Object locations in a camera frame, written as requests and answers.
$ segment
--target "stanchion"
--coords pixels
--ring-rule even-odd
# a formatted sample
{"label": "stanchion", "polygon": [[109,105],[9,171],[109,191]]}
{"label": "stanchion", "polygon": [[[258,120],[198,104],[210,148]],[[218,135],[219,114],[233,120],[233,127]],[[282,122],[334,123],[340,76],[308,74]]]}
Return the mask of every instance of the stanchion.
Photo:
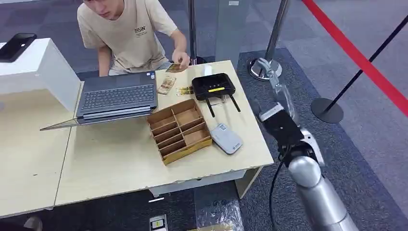
{"label": "stanchion", "polygon": [[[396,29],[388,36],[388,38],[381,44],[381,46],[370,57],[369,61],[374,59],[384,50],[384,48],[393,40],[393,38],[402,30],[402,28],[408,23],[408,15],[402,20],[402,22],[396,27]],[[353,85],[358,77],[363,73],[360,69],[354,77],[347,83],[343,90],[336,96],[334,100],[319,98],[315,99],[310,108],[312,113],[321,121],[326,123],[338,123],[343,119],[344,113],[342,108],[337,104],[337,101],[343,96],[343,94]]]}
{"label": "stanchion", "polygon": [[189,38],[190,38],[190,65],[205,64],[205,59],[197,56],[196,50],[196,28],[195,28],[195,9],[194,0],[189,1]]}
{"label": "stanchion", "polygon": [[[265,54],[265,59],[269,61],[270,66],[275,71],[276,75],[279,77],[282,74],[282,66],[275,60],[273,60],[273,54],[275,52],[276,43],[278,42],[279,32],[282,27],[283,19],[286,16],[289,7],[289,0],[281,0],[278,14],[276,15],[275,24],[273,25],[273,30],[270,35],[267,52]],[[254,59],[248,64],[249,74],[261,81],[269,81],[269,78],[262,72],[262,69],[255,65],[257,59]]]}

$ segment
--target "laptop keyboard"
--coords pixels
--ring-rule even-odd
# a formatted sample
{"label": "laptop keyboard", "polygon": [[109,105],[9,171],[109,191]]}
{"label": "laptop keyboard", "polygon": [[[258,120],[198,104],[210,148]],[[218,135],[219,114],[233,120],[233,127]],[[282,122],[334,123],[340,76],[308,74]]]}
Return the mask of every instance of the laptop keyboard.
{"label": "laptop keyboard", "polygon": [[141,103],[154,99],[153,84],[85,92],[85,103],[81,109]]}

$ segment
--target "white box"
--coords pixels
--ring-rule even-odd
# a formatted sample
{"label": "white box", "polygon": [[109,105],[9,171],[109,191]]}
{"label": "white box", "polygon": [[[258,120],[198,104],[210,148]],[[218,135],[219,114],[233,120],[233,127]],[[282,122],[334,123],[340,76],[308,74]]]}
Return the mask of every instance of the white box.
{"label": "white box", "polygon": [[0,63],[0,94],[48,89],[74,112],[80,84],[51,38],[36,39],[13,63]]}

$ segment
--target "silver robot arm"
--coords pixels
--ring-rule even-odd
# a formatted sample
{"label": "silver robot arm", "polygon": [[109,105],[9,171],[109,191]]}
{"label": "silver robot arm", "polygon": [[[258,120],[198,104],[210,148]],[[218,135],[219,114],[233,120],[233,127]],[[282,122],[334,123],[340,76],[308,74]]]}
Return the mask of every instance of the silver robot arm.
{"label": "silver robot arm", "polygon": [[288,169],[313,230],[358,231],[339,195],[329,179],[321,174],[314,159],[296,157]]}
{"label": "silver robot arm", "polygon": [[258,63],[269,75],[277,101],[277,106],[259,114],[259,119],[278,141],[281,154],[284,148],[290,150],[281,161],[296,183],[311,228],[315,231],[358,231],[329,179],[321,173],[320,167],[325,164],[320,148],[313,135],[299,126],[288,89],[279,82],[269,62],[259,59]]}

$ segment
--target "smartphone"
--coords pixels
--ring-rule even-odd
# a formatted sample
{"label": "smartphone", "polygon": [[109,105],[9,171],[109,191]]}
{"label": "smartphone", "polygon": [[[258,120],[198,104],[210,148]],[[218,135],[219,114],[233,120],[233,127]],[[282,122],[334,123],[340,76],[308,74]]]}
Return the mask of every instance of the smartphone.
{"label": "smartphone", "polygon": [[18,33],[0,48],[0,62],[14,62],[37,38],[36,34]]}

